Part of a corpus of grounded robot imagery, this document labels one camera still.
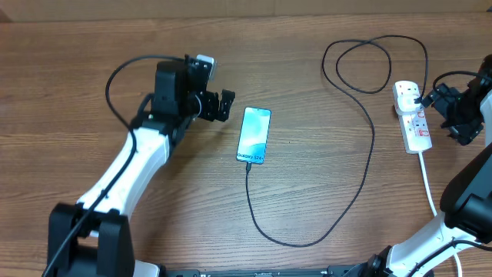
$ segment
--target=smartphone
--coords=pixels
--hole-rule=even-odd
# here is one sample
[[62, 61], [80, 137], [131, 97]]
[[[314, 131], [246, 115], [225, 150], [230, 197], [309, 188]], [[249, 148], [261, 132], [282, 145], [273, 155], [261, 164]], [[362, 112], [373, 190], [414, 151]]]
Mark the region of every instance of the smartphone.
[[239, 136], [236, 159], [241, 162], [262, 164], [267, 151], [268, 129], [271, 111], [264, 108], [247, 107]]

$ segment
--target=power strip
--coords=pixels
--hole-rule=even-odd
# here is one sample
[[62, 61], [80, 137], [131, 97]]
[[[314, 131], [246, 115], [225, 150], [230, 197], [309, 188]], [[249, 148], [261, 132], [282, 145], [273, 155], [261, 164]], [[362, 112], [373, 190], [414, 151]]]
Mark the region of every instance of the power strip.
[[394, 107], [400, 120], [401, 134], [408, 154], [418, 154], [432, 147], [424, 110], [414, 100], [420, 96], [418, 85], [399, 81], [393, 86]]

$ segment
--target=wood grain surface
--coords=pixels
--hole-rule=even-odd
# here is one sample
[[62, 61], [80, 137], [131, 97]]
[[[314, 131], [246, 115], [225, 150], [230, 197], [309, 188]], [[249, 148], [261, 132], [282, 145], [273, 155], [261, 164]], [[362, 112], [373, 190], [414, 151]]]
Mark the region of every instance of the wood grain surface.
[[[492, 48], [492, 15], [337, 15], [296, 18], [175, 19], [0, 25], [0, 276], [37, 276], [45, 267], [50, 211], [74, 203], [117, 155], [126, 132], [106, 107], [112, 70], [136, 55], [211, 55], [209, 90], [237, 93], [226, 123], [197, 121], [141, 198], [131, 231], [137, 259], [170, 269], [291, 269], [366, 261], [431, 220], [418, 158], [404, 151], [391, 86], [357, 94], [376, 128], [367, 181], [348, 214], [318, 245], [292, 249], [254, 228], [235, 152], [244, 107], [272, 110], [266, 162], [253, 166], [251, 198], [267, 234], [291, 243], [319, 238], [354, 197], [371, 130], [360, 108], [321, 75], [325, 47], [345, 38], [414, 36], [428, 48], [429, 79], [476, 71]], [[424, 76], [419, 46], [381, 44], [393, 59], [390, 84]], [[328, 54], [328, 74], [349, 45]], [[111, 99], [131, 118], [154, 86], [156, 61], [125, 69]], [[363, 47], [341, 63], [357, 87], [375, 89], [384, 54]], [[460, 90], [466, 77], [447, 80]], [[434, 147], [425, 153], [434, 201], [484, 148], [462, 147], [428, 109]], [[492, 255], [460, 254], [466, 276], [490, 276]], [[452, 262], [436, 269], [455, 276]]]

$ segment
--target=blue phone screen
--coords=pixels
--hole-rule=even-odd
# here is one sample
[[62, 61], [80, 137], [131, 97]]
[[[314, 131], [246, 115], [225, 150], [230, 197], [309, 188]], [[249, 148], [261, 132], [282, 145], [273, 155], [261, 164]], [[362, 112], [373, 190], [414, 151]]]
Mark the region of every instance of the blue phone screen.
[[267, 109], [247, 107], [244, 110], [243, 125], [236, 155], [238, 161], [257, 164], [264, 162], [270, 117], [271, 111]]

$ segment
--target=white power cord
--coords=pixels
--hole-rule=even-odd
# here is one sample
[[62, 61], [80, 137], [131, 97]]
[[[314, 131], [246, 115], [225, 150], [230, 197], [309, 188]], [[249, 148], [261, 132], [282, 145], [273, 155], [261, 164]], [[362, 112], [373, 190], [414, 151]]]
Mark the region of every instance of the white power cord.
[[[437, 211], [436, 211], [436, 207], [434, 206], [434, 201], [432, 200], [431, 188], [429, 188], [429, 181], [427, 180], [427, 170], [425, 170], [424, 155], [422, 154], [422, 152], [418, 152], [418, 159], [421, 161], [422, 178], [424, 179], [424, 186], [425, 186], [425, 192], [427, 194], [427, 200], [429, 201], [429, 206], [430, 209], [432, 210], [432, 213], [434, 214], [434, 216], [436, 216]], [[461, 270], [460, 258], [458, 258], [457, 254], [454, 254], [453, 257], [454, 260], [456, 261], [456, 269], [457, 269], [458, 277], [462, 277], [463, 272]]]

